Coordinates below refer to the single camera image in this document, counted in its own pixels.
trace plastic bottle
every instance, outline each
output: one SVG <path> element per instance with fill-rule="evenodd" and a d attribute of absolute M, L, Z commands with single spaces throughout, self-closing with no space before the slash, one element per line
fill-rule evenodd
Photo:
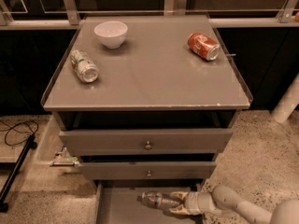
<path fill-rule="evenodd" d="M 72 67 L 79 79 L 83 82 L 93 82 L 99 76 L 99 70 L 87 53 L 81 50 L 71 52 Z"/>
<path fill-rule="evenodd" d="M 183 201 L 158 191 L 149 191 L 142 193 L 141 203 L 147 207 L 168 211 L 169 208 L 183 204 Z"/>

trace drawer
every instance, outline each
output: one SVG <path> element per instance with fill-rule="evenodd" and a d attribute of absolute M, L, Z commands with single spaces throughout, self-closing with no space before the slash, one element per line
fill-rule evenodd
<path fill-rule="evenodd" d="M 83 162 L 80 171 L 90 180 L 205 179 L 214 161 Z"/>
<path fill-rule="evenodd" d="M 178 217 L 160 209 L 149 208 L 141 204 L 143 192 L 158 191 L 170 194 L 173 191 L 191 191 L 190 187 L 125 187 L 107 188 L 101 185 L 97 190 L 97 219 L 101 224 L 195 224 L 203 223 L 202 216 Z"/>
<path fill-rule="evenodd" d="M 75 156 L 222 152 L 232 129 L 74 130 L 60 132 Z"/>

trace black cabinet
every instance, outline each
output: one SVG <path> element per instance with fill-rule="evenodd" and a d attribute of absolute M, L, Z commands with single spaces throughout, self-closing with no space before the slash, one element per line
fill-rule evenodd
<path fill-rule="evenodd" d="M 75 32 L 0 32 L 0 115 L 45 112 L 40 99 Z"/>
<path fill-rule="evenodd" d="M 273 109 L 299 71 L 299 28 L 220 28 L 253 95 L 251 109 Z"/>

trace object in drawer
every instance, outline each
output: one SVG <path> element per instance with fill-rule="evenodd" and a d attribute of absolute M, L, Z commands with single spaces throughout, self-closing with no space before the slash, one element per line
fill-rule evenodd
<path fill-rule="evenodd" d="M 169 211 L 169 208 L 175 208 L 183 204 L 183 201 L 158 191 L 149 191 L 142 193 L 141 203 L 147 207 L 167 212 Z"/>
<path fill-rule="evenodd" d="M 71 62 L 79 79 L 86 83 L 95 81 L 99 76 L 99 70 L 87 53 L 81 50 L 71 52 Z"/>
<path fill-rule="evenodd" d="M 207 61 L 218 57 L 221 46 L 210 37 L 201 33 L 193 33 L 188 38 L 189 48 Z"/>

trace white bowl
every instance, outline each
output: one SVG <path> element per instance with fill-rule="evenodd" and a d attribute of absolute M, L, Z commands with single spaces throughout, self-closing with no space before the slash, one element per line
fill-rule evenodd
<path fill-rule="evenodd" d="M 94 32 L 104 46 L 116 49 L 124 42 L 128 26 L 120 21 L 106 21 L 98 24 Z"/>

